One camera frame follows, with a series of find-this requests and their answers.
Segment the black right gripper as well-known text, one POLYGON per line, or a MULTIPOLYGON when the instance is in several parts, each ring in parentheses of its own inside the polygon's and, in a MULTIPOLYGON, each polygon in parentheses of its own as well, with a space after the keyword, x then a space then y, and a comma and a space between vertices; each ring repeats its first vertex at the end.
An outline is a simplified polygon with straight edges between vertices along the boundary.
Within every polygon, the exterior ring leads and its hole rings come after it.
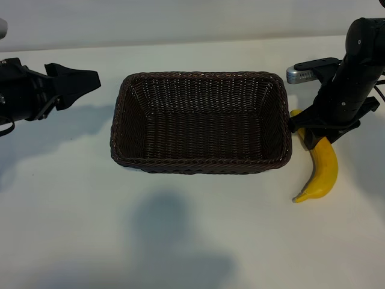
POLYGON ((379 101, 375 97, 357 93, 319 93, 311 106, 290 118, 289 129, 296 132, 305 128, 304 145, 312 150, 324 137, 324 129, 330 129, 327 139, 334 143, 358 128, 359 119, 378 107, 379 101))

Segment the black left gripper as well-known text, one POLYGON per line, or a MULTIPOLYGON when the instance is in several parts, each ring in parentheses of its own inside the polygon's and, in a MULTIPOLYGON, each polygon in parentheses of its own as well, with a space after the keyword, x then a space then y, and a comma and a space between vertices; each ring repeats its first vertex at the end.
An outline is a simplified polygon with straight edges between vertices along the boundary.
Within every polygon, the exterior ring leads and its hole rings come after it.
POLYGON ((45 119, 55 105, 57 110, 66 110, 100 87, 99 75, 93 70, 57 63, 45 64, 45 69, 47 75, 28 69, 18 58, 1 61, 2 121, 45 119))

